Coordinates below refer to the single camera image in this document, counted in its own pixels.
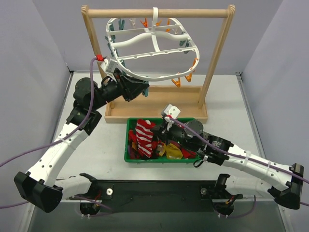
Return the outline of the red white striped sock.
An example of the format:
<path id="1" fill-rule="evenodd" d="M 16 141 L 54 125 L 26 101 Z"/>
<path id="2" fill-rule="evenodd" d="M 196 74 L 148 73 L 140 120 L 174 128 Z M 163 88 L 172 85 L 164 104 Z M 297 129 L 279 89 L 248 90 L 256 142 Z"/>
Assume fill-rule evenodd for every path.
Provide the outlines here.
<path id="1" fill-rule="evenodd" d="M 155 123 L 138 119 L 135 126 L 135 132 L 137 137 L 138 151 L 141 155 L 150 158 L 152 156 L 152 139 L 154 134 L 151 132 L 151 129 L 155 126 Z"/>

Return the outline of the white round clip hanger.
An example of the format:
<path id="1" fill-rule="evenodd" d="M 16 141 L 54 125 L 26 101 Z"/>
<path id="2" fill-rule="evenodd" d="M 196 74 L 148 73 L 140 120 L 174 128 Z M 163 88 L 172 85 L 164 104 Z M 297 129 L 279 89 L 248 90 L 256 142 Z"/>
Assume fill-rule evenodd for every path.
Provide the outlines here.
<path id="1" fill-rule="evenodd" d="M 124 71 L 126 75 L 129 77 L 136 78 L 138 80 L 142 81 L 163 81 L 163 80 L 171 80 L 175 78 L 180 78 L 182 76 L 186 76 L 189 73 L 192 73 L 192 70 L 190 68 L 184 72 L 177 72 L 175 74 L 169 74 L 165 76 L 160 77 L 148 77 L 148 76 L 142 76 L 139 74 L 136 74 L 135 72 L 131 71 L 129 68 L 125 67 L 123 68 L 120 64 L 119 60 L 138 60 L 140 58 L 153 58 L 156 56 L 162 56 L 162 55 L 168 55 L 168 54 L 174 54 L 174 53 L 189 53 L 194 52 L 196 57 L 200 58 L 198 47 L 195 45 L 195 43 L 192 41 L 192 38 L 187 33 L 187 31 L 184 29 L 182 24 L 176 19 L 176 18 L 170 18 L 171 25 L 170 25 L 170 32 L 166 32 L 166 28 L 168 28 L 167 25 L 165 26 L 156 26 L 156 23 L 158 22 L 158 16 L 159 16 L 159 10 L 158 8 L 153 8 L 153 18 L 152 18 L 152 25 L 150 27 L 143 27 L 140 29 L 123 29 L 123 30 L 115 30 L 113 27 L 113 22 L 115 21 L 114 18 L 111 18 L 107 25 L 106 25 L 106 34 L 109 39 L 111 39 L 112 36 L 115 36 L 115 42 L 111 43 L 111 58 L 117 61 L 117 67 L 119 70 Z M 165 38 L 171 41 L 182 41 L 182 40 L 190 40 L 191 45 L 187 48 L 185 47 L 179 47 L 176 49 L 160 49 L 157 39 L 158 38 Z M 152 45 L 150 47 L 150 52 L 145 53 L 136 53 L 133 55 L 127 55 L 127 56 L 120 56 L 118 54 L 118 49 L 130 47 L 138 42 L 141 42 L 145 39 L 151 39 Z"/>

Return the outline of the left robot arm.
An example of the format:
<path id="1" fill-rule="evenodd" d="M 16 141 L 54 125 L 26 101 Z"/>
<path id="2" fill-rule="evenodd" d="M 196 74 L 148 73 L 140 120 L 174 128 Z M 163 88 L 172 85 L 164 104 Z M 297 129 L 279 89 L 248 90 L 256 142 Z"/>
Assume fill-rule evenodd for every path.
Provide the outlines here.
<path id="1" fill-rule="evenodd" d="M 106 76 L 101 87 L 84 77 L 75 85 L 73 110 L 61 132 L 44 155 L 26 172 L 18 172 L 14 183 L 23 199 L 46 213 L 52 212 L 63 199 L 84 195 L 88 199 L 98 193 L 96 179 L 79 174 L 57 180 L 61 169 L 76 148 L 93 132 L 102 115 L 98 109 L 122 96 L 129 102 L 149 87 L 148 82 L 124 75 L 116 69 Z"/>

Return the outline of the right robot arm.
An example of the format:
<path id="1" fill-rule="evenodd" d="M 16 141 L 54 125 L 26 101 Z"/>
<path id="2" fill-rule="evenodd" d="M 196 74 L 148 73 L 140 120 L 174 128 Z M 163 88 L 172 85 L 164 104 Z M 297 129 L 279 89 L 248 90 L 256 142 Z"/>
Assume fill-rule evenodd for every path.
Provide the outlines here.
<path id="1" fill-rule="evenodd" d="M 163 122 L 154 126 L 151 132 L 164 142 L 174 141 L 182 148 L 195 152 L 203 162 L 237 169 L 252 176 L 220 175 L 214 185 L 217 196 L 256 195 L 272 198 L 289 209 L 300 208 L 304 182 L 302 165 L 284 165 L 256 156 L 231 141 L 205 132 L 202 123 L 197 120 L 175 122 L 170 128 L 167 122 Z"/>

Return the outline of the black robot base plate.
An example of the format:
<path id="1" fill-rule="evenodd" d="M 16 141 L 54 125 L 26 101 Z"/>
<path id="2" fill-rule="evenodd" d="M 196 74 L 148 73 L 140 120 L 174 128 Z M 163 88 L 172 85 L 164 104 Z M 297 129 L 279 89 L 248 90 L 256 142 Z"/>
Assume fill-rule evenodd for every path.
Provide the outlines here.
<path id="1" fill-rule="evenodd" d="M 199 194 L 204 191 L 206 187 L 219 187 L 215 180 L 207 181 L 129 181 L 129 180 L 98 180 L 91 185 L 99 187 L 115 187 L 116 190 L 124 188 L 125 190 L 132 190 L 129 186 L 145 187 L 152 189 L 153 186 L 159 189 L 170 187 L 179 187 L 182 193 L 172 194 L 168 196 L 132 196 L 125 194 L 121 196 L 117 193 L 110 200 L 100 199 L 101 191 L 94 198 L 90 197 L 77 197 L 72 200 L 83 200 L 84 204 L 81 205 L 83 212 L 93 214 L 96 212 L 102 213 L 195 213 L 195 212 L 211 212 L 214 209 L 223 210 L 225 213 L 232 213 L 234 210 L 234 202 L 238 199 L 212 199 L 209 197 L 201 197 Z"/>

